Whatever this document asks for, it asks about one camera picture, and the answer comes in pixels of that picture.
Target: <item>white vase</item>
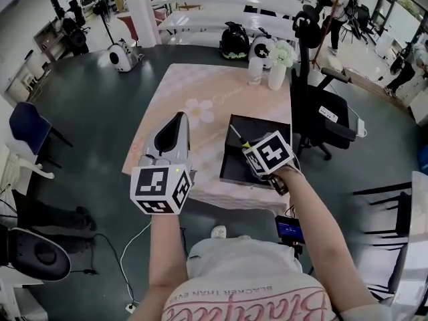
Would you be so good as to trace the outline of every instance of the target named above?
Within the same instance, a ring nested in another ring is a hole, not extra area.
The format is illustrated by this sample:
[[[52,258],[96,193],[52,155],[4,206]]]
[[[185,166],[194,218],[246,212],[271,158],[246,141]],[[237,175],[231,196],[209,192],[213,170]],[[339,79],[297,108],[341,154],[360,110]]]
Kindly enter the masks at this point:
[[[269,78],[267,79],[267,86],[272,90],[278,90],[282,86],[282,82],[286,77],[287,67],[283,64],[275,64],[272,66]]]

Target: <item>window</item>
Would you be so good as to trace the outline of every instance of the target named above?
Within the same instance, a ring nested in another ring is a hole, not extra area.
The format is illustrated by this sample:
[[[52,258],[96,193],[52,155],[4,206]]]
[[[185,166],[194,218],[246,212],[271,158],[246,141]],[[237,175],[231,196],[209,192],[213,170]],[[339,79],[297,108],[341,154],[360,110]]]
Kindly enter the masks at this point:
[[[425,10],[413,0],[397,0],[397,3],[401,5],[402,8],[406,9],[413,17],[422,21]]]
[[[428,21],[428,19],[424,19],[426,10],[424,10],[413,0],[378,0],[376,8],[373,11],[371,20],[379,35],[382,34],[387,24],[391,24],[391,22],[389,22],[389,19],[395,3],[398,3],[402,8],[408,11],[415,19],[417,19],[418,22],[422,22],[423,20]],[[419,28],[420,31],[424,31],[424,26],[428,23],[425,22],[422,24],[423,25]]]

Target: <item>white t-shirt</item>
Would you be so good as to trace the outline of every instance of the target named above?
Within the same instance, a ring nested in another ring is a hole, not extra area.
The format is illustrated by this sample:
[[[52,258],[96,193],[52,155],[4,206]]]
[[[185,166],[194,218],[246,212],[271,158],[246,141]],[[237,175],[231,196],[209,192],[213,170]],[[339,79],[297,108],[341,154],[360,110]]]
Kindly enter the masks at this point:
[[[66,12],[66,14],[64,14],[64,18],[59,19],[59,20],[56,21],[56,23],[55,23],[55,31],[57,31],[57,32],[61,31],[62,23],[64,22],[64,19],[71,19],[72,21],[76,21],[75,18],[76,17],[75,17],[75,15],[74,15],[73,12],[71,12],[71,11]]]
[[[330,298],[303,274],[294,249],[240,237],[206,239],[187,261],[189,281],[167,300],[162,321],[334,320]],[[341,314],[345,321],[391,321],[388,307],[363,306]]]
[[[339,21],[346,21],[347,16],[345,14],[345,9],[348,7],[349,0],[339,0],[336,10],[334,11],[333,18]]]
[[[416,65],[417,60],[422,60],[424,64],[428,64],[428,53],[423,44],[415,44],[409,56],[406,58],[406,61],[412,65],[415,72],[421,70],[421,68]]]

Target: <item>black box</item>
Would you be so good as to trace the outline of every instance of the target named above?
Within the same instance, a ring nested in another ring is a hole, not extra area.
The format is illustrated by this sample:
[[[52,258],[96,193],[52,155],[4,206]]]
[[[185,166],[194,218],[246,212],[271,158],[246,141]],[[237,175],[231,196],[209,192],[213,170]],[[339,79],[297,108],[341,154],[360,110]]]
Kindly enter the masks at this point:
[[[232,124],[236,131],[250,144],[253,140],[262,138],[266,133],[273,133],[278,130],[287,144],[292,145],[291,126],[289,124],[234,114],[231,115],[229,124]],[[246,157],[242,153],[242,145],[230,127],[227,129],[220,181],[272,189],[267,181],[261,181],[253,174]]]

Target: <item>blue chair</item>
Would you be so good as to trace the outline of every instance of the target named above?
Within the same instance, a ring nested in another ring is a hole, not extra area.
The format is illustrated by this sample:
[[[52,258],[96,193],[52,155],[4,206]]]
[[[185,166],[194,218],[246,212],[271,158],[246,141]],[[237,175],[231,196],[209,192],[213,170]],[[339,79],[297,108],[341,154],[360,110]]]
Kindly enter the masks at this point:
[[[33,154],[38,155],[44,142],[52,132],[59,139],[65,142],[68,146],[73,145],[58,132],[51,123],[39,112],[33,104],[29,102],[19,102],[12,112],[9,119],[12,135],[17,140],[22,140],[28,144]],[[53,162],[49,156],[45,158],[51,164],[61,168],[57,163]]]

